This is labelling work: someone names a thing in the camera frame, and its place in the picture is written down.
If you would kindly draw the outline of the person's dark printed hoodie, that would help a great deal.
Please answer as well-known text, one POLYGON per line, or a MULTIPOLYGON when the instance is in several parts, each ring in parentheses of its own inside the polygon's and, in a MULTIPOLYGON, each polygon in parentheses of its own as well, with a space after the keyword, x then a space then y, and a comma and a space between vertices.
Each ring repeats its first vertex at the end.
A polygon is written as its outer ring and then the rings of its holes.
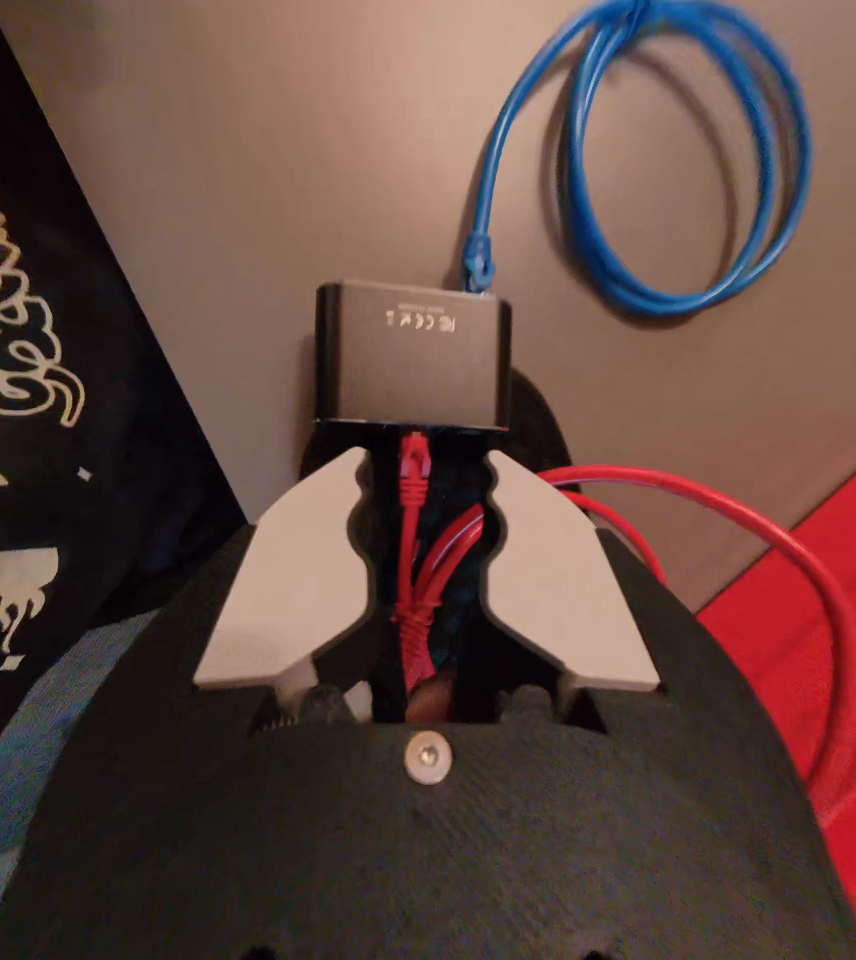
POLYGON ((243 523, 0 28, 0 736, 88 630, 164 605, 243 523))

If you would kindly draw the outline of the person's right hand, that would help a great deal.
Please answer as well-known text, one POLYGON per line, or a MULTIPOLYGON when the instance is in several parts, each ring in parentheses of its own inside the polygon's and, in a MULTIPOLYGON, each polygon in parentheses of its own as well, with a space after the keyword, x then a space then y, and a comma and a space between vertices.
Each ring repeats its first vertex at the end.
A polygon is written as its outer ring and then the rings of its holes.
POLYGON ((457 674, 444 669, 410 691, 405 723, 414 726, 446 724, 457 720, 457 674))

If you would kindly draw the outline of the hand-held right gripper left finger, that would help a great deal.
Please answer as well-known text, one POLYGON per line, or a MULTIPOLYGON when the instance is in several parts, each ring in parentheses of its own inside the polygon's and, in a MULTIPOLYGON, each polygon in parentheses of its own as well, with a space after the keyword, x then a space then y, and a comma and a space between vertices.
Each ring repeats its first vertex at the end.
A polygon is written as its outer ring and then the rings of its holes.
POLYGON ((295 708, 323 683, 321 655, 364 623, 372 575, 350 535, 370 453, 351 447, 284 493, 255 524, 193 682, 269 687, 295 708))

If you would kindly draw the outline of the red twist tie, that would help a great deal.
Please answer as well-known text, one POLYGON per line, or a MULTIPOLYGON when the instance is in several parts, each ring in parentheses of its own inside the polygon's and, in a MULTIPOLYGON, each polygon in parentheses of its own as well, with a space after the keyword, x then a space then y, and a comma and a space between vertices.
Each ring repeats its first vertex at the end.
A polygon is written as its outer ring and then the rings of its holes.
POLYGON ((396 603, 392 623, 395 625, 399 642, 426 642, 440 602, 421 602, 410 605, 396 603))

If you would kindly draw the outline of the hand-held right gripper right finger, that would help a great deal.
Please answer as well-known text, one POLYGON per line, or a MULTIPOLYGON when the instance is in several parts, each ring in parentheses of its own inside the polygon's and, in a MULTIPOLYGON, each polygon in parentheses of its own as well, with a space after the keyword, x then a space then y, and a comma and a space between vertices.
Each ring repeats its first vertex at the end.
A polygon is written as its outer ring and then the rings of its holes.
POLYGON ((499 538, 482 574, 482 608, 559 673, 558 692, 651 693, 661 678, 594 523, 501 451, 486 457, 499 538))

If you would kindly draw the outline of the person's blue jeans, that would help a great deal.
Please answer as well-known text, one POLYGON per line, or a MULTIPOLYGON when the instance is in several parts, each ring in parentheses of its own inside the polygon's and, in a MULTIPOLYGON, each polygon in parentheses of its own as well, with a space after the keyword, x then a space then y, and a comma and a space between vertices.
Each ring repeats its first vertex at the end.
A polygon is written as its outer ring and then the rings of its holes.
POLYGON ((0 902, 67 739, 158 610, 88 630, 28 691, 0 736, 0 902))

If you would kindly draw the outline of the black ethernet hub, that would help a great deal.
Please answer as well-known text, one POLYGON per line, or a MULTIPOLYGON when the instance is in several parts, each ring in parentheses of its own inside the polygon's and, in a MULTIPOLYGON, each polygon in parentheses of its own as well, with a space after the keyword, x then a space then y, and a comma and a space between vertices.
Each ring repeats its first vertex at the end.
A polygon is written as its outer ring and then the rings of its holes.
POLYGON ((506 431, 512 309, 486 294, 359 280, 320 285, 314 419, 506 431))

